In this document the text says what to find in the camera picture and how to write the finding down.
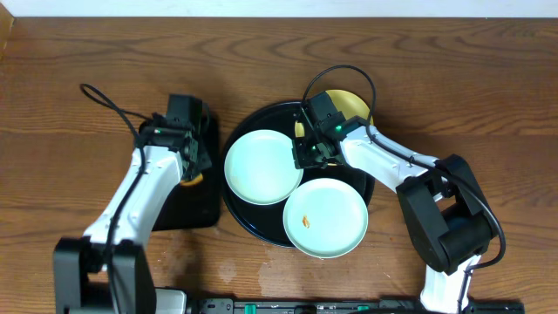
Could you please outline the yellow plate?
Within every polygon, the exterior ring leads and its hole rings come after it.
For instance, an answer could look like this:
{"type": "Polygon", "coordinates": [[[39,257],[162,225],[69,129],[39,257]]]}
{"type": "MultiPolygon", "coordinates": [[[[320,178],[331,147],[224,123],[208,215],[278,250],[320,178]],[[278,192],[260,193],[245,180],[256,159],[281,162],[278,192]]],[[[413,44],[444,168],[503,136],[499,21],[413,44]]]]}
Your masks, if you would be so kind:
{"type": "MultiPolygon", "coordinates": [[[[300,113],[296,115],[295,138],[306,137],[313,138],[315,140],[320,140],[323,138],[329,139],[335,143],[339,152],[343,156],[341,142],[347,137],[350,132],[356,130],[364,124],[364,121],[368,118],[370,109],[361,98],[359,98],[352,92],[347,92],[344,90],[327,90],[326,92],[331,96],[335,107],[339,111],[341,111],[345,117],[345,122],[342,124],[341,133],[335,138],[316,136],[310,129],[308,118],[303,109],[303,103],[300,106],[300,113]]],[[[347,162],[345,161],[343,156],[342,165],[345,166],[346,164],[347,162]]]]}

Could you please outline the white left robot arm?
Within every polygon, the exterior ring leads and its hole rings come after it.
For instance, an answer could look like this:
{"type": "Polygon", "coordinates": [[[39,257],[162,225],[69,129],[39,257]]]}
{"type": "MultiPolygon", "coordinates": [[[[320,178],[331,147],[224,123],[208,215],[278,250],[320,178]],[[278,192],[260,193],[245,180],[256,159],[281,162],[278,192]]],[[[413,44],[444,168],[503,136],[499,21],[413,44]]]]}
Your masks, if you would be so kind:
{"type": "Polygon", "coordinates": [[[198,176],[200,135],[192,129],[143,128],[132,162],[105,211],[80,238],[53,252],[58,313],[184,313],[187,295],[156,288],[146,246],[167,197],[198,176]]]}

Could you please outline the orange green scrub sponge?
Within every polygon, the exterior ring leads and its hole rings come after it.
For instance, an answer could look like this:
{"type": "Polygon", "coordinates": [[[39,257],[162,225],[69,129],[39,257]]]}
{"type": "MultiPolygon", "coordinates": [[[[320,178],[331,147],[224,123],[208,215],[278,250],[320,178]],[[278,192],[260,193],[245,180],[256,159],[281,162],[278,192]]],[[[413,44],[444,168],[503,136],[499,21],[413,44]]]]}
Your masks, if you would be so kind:
{"type": "Polygon", "coordinates": [[[203,179],[204,179],[203,174],[199,173],[196,176],[193,176],[191,178],[186,178],[184,180],[181,180],[180,185],[182,187],[192,187],[197,184],[200,184],[203,181],[203,179]]]}

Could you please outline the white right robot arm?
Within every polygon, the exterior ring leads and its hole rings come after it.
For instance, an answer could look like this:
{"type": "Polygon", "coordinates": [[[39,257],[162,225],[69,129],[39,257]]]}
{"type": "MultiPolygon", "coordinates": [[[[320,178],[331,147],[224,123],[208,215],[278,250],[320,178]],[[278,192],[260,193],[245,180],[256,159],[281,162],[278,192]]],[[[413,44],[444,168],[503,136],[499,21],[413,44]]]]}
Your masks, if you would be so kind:
{"type": "Polygon", "coordinates": [[[472,273],[502,259],[506,238],[468,163],[455,154],[440,160],[413,152],[358,116],[299,119],[294,129],[296,167],[351,167],[397,195],[413,247],[426,264],[422,307],[469,311],[472,273]]]}

